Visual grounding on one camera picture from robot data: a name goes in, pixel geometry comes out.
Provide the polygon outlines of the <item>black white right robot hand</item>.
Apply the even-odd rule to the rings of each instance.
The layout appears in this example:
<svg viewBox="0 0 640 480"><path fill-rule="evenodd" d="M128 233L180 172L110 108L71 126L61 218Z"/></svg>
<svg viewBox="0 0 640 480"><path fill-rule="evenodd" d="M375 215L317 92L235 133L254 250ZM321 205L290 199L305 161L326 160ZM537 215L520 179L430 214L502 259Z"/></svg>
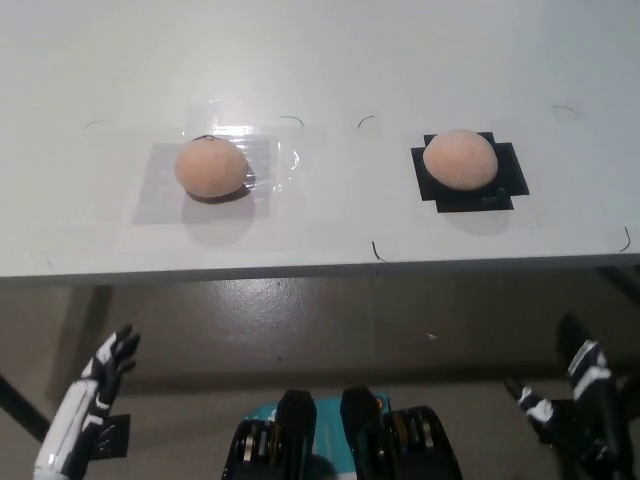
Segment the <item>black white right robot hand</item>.
<svg viewBox="0 0 640 480"><path fill-rule="evenodd" d="M603 348L578 319L565 315L557 326L557 352L572 400L561 408L531 387L506 379L507 391L542 438L578 458L622 461L631 442L616 379Z"/></svg>

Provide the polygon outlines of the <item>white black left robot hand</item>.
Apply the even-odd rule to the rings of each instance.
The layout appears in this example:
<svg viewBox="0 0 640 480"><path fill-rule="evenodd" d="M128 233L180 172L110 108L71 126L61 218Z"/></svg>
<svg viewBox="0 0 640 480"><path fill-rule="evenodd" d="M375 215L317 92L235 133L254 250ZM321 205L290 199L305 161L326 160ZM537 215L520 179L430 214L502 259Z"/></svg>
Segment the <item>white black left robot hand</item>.
<svg viewBox="0 0 640 480"><path fill-rule="evenodd" d="M124 375L135 367L140 335L127 325L91 356L59 405L33 478L82 479L90 462L127 456L131 416L111 414Z"/></svg>

